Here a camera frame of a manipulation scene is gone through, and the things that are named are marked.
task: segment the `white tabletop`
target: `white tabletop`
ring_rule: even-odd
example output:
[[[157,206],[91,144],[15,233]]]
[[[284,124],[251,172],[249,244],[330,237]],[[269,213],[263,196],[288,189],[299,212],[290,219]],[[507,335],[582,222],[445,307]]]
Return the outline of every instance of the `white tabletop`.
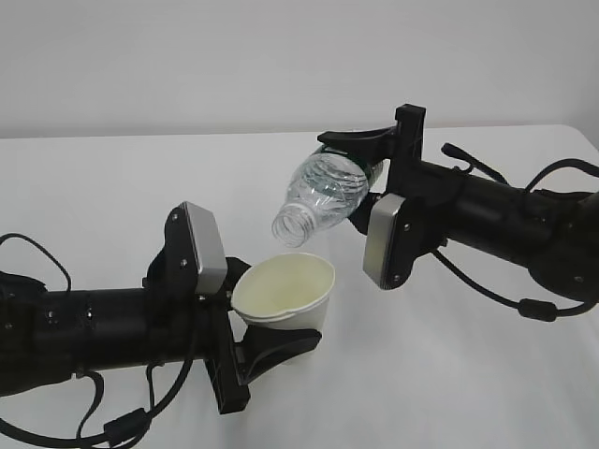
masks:
[[[168,212],[183,200],[212,210],[226,253],[249,263],[285,251],[270,235],[293,169],[316,133],[0,140],[0,231],[38,239],[70,271],[74,288],[140,285],[163,244]],[[430,129],[424,159],[450,141],[524,185],[564,157],[599,162],[565,126]],[[547,188],[597,190],[566,169]],[[324,338],[311,359],[251,385],[244,413],[219,416],[203,364],[154,421],[143,448],[594,448],[599,442],[599,311],[554,324],[520,318],[481,297],[430,256],[401,289],[382,292],[361,271],[364,238],[349,223],[303,251],[337,268]],[[564,302],[523,268],[457,243],[445,253],[508,297]],[[0,269],[63,280],[26,245],[0,248]],[[156,370],[158,397],[179,364]],[[105,372],[105,400],[88,423],[146,406],[143,369]],[[89,380],[0,400],[0,415],[32,431],[74,436],[90,404]],[[22,447],[7,439],[3,448]]]

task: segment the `bottle opening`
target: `bottle opening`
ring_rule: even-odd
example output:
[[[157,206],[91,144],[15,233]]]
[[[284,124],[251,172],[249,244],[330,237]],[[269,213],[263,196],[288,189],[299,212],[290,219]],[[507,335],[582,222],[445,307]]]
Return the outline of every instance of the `bottle opening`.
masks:
[[[314,233],[312,212],[300,204],[286,204],[272,222],[272,234],[286,246],[298,248]]]

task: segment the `white paper cup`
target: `white paper cup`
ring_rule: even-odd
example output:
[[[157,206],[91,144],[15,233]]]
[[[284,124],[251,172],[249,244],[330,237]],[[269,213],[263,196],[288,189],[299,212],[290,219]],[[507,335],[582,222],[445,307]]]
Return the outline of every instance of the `white paper cup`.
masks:
[[[233,290],[231,306],[248,325],[321,330],[335,268],[317,255],[277,255],[248,269]]]

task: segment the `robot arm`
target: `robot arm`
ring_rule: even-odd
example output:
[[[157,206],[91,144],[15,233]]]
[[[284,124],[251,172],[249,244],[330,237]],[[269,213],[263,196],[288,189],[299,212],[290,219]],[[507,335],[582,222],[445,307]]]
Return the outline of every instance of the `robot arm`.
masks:
[[[377,164],[390,161],[387,188],[370,193],[350,216],[365,234],[364,270],[383,289],[400,287],[414,261],[435,255],[473,288],[529,318],[554,321],[589,310],[599,299],[599,194],[535,190],[550,172],[573,167],[594,177],[599,168],[577,159],[547,167],[526,188],[516,188],[464,150],[442,152],[468,163],[447,168],[421,159],[425,109],[397,109],[395,127],[358,133],[327,132],[323,144]],[[490,179],[472,173],[478,169]],[[558,311],[534,299],[511,301],[493,294],[459,271],[439,251],[448,239],[501,257],[529,270],[549,291],[582,304]]]
[[[51,257],[25,236],[7,235],[0,242],[9,237],[25,238]],[[211,212],[182,203],[167,218],[165,246],[150,264],[142,288],[70,291],[67,277],[65,292],[48,292],[40,281],[0,273],[0,396],[58,384],[73,374],[92,377],[98,387],[99,369],[183,360],[180,375],[162,400],[147,411],[137,409],[107,423],[99,435],[44,437],[3,420],[0,432],[42,447],[102,442],[124,447],[119,444],[138,441],[172,401],[196,358],[205,361],[219,412],[242,411],[253,379],[313,350],[321,337],[313,329],[248,326],[242,341],[235,342],[229,299],[249,267],[225,257]]]

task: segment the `plastic water bottle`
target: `plastic water bottle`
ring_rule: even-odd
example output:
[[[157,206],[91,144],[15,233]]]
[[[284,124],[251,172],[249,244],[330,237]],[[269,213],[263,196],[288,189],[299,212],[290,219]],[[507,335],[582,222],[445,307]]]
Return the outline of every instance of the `plastic water bottle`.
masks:
[[[321,147],[293,174],[272,234],[286,246],[301,246],[356,210],[382,170],[383,163],[370,167],[346,152]]]

